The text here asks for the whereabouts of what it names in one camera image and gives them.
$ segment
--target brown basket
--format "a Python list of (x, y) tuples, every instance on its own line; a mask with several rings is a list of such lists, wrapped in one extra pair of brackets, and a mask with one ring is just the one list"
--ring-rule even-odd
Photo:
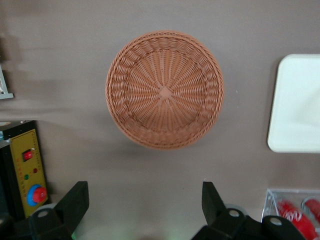
[(117, 54), (105, 97), (115, 123), (134, 142), (177, 149), (213, 126), (224, 81), (215, 57), (197, 39), (155, 31), (132, 40)]

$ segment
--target coca-cola can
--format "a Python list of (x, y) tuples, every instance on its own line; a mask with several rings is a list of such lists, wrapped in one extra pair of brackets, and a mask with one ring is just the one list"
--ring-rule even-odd
[(314, 216), (314, 218), (320, 223), (320, 201), (314, 197), (307, 197), (303, 200), (302, 209)]
[(291, 201), (283, 199), (277, 202), (279, 214), (288, 219), (307, 240), (320, 240), (312, 221)]

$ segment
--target red button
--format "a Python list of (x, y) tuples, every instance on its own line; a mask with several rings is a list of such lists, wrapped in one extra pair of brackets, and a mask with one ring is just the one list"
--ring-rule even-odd
[(42, 203), (44, 200), (46, 200), (47, 197), (47, 190), (44, 187), (38, 187), (36, 190), (34, 190), (32, 200), (35, 203)]
[(24, 153), (23, 153), (23, 161), (25, 162), (25, 161), (27, 161), (27, 160), (29, 160), (29, 159), (31, 159), (32, 158), (32, 152), (31, 152), (31, 150), (27, 150), (27, 151), (25, 151)]

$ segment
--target white tray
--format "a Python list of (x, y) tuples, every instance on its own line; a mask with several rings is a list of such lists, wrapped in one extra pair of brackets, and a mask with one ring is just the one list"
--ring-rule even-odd
[(320, 153), (320, 54), (281, 61), (268, 145), (278, 153)]

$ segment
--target screw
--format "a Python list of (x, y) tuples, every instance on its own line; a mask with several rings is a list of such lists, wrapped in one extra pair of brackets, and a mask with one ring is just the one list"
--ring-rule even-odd
[(280, 219), (272, 217), (270, 218), (270, 222), (276, 226), (281, 226), (282, 225), (282, 221), (280, 221)]
[(237, 218), (240, 216), (239, 212), (237, 212), (236, 210), (230, 210), (229, 211), (230, 216)]

